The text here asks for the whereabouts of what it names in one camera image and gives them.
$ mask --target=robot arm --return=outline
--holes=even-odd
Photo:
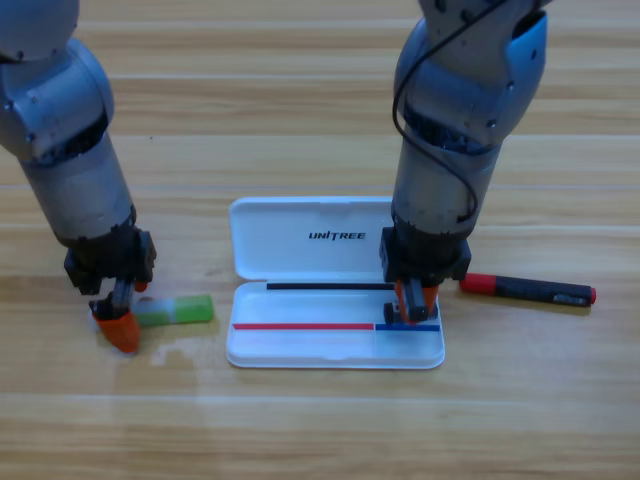
[[[105,72],[71,38],[78,0],[0,0],[0,145],[29,180],[58,241],[65,269],[83,295],[104,278],[114,291],[92,302],[118,348],[137,348],[129,312],[136,284],[152,280],[156,257],[136,211],[108,125],[114,103]]]
[[[385,307],[387,321],[427,319],[438,286],[466,275],[467,237],[502,142],[542,77],[547,3],[420,0],[425,18],[396,70],[394,103],[406,126],[394,227],[384,229],[380,250],[385,281],[395,282],[399,299]],[[441,42],[446,45],[437,53],[427,53]]]

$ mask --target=black line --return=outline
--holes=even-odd
[[[267,283],[267,290],[393,290],[392,283]]]

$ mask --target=blue line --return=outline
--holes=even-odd
[[[386,323],[376,323],[376,330],[395,332],[439,332],[440,325],[404,325],[402,323],[387,325]]]

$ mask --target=black cable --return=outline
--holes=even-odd
[[[398,130],[398,132],[400,133],[400,135],[402,135],[402,138],[404,138],[404,140],[409,145],[411,145],[413,148],[418,150],[424,156],[426,156],[430,160],[434,161],[435,163],[440,165],[442,168],[444,168],[447,172],[449,172],[451,175],[453,175],[455,178],[457,178],[460,181],[460,183],[462,183],[465,186],[465,188],[469,191],[469,194],[471,195],[471,200],[473,201],[473,205],[472,205],[469,213],[467,213],[466,215],[458,217],[458,223],[462,223],[462,222],[464,222],[466,220],[469,220],[478,211],[479,202],[478,202],[478,195],[476,194],[476,191],[473,189],[473,186],[469,183],[469,181],[466,178],[464,178],[464,176],[462,174],[457,172],[455,170],[455,168],[453,168],[451,165],[447,164],[446,162],[440,160],[435,155],[427,152],[424,148],[422,148],[420,146],[420,144],[418,144],[418,142],[416,140],[411,138],[411,136],[400,125],[400,122],[398,120],[398,106],[400,105],[400,97],[402,96],[402,93],[403,93],[404,89],[406,88],[407,84],[409,83],[409,80],[411,80],[411,77],[413,76],[413,74],[416,73],[418,68],[420,68],[420,66],[426,60],[431,58],[433,55],[435,55],[440,50],[442,50],[444,47],[446,47],[448,44],[453,42],[456,38],[458,38],[460,35],[465,33],[467,30],[469,30],[475,24],[477,24],[478,22],[482,21],[485,17],[487,17],[488,15],[493,13],[495,10],[500,8],[502,5],[507,3],[507,1],[508,0],[498,0],[498,1],[496,1],[491,6],[487,7],[486,9],[484,9],[477,16],[471,18],[468,22],[466,22],[460,28],[455,30],[451,35],[449,35],[444,40],[442,40],[440,43],[435,45],[432,49],[428,50],[420,58],[418,58],[418,60],[416,60],[416,62],[413,64],[413,66],[409,69],[409,72],[407,72],[405,77],[402,79],[402,81],[400,82],[400,85],[398,85],[398,89],[396,90],[396,93],[395,93],[395,95],[393,97],[393,124],[396,127],[396,130]]]

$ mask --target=white plastic box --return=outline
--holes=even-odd
[[[235,268],[243,278],[261,281],[236,290],[229,361],[254,368],[440,365],[440,316],[418,329],[388,330],[383,307],[396,298],[391,289],[272,289],[282,283],[390,287],[383,284],[378,253],[382,228],[392,226],[390,211],[387,197],[236,201],[230,208]]]

